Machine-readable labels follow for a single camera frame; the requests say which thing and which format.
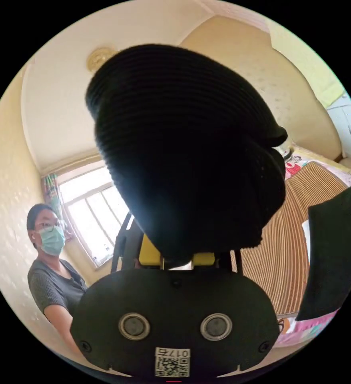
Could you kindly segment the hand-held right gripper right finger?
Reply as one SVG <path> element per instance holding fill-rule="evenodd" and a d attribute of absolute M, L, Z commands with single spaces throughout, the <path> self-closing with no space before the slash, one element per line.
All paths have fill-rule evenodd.
<path fill-rule="evenodd" d="M 192 267 L 211 267 L 215 264 L 214 253 L 197 253 L 192 257 Z"/>

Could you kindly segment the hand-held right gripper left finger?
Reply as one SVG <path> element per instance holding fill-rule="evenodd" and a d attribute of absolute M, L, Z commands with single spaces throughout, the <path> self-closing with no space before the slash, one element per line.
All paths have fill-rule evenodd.
<path fill-rule="evenodd" d="M 138 260 L 141 266 L 164 266 L 161 253 L 152 244 L 146 234 L 144 234 L 142 238 Z"/>

